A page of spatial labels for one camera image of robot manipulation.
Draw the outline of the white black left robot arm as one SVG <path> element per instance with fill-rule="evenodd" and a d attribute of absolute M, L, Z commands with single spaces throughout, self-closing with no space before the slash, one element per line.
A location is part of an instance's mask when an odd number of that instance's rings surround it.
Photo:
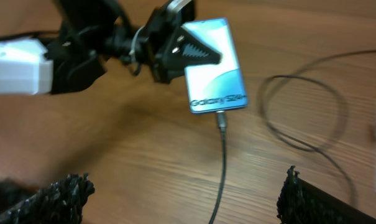
<path fill-rule="evenodd" d="M 168 1 L 142 27 L 131 24 L 117 1 L 65 0 L 57 31 L 0 37 L 0 95 L 63 94 L 83 91 L 116 58 L 138 75 L 170 83 L 192 65 L 218 64 L 221 53 L 195 37 L 185 24 L 195 20 L 194 0 Z"/>

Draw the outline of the blue screen smartphone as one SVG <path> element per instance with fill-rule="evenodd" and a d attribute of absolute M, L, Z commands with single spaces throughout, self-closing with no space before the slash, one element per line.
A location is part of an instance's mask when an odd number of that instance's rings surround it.
<path fill-rule="evenodd" d="M 183 28 L 221 53 L 219 64 L 185 68 L 191 112 L 203 114 L 246 107 L 247 92 L 228 20 L 189 22 Z"/>

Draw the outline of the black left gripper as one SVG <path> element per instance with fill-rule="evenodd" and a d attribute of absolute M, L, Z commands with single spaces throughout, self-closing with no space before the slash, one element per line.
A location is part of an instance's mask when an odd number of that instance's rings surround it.
<path fill-rule="evenodd" d="M 219 64 L 221 54 L 182 28 L 180 12 L 155 8 L 144 26 L 145 63 L 156 82 L 169 84 L 186 66 Z"/>

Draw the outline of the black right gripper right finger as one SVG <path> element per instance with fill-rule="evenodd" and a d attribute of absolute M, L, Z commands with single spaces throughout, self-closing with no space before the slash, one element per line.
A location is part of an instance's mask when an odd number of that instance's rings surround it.
<path fill-rule="evenodd" d="M 361 212 L 299 177 L 295 166 L 287 170 L 277 201 L 282 224 L 376 224 Z"/>

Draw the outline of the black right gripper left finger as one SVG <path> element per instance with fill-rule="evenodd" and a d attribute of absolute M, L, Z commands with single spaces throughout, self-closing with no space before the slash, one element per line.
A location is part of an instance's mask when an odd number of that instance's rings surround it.
<path fill-rule="evenodd" d="M 0 181 L 0 224 L 81 224 L 95 192 L 88 174 L 69 174 L 45 188 Z"/>

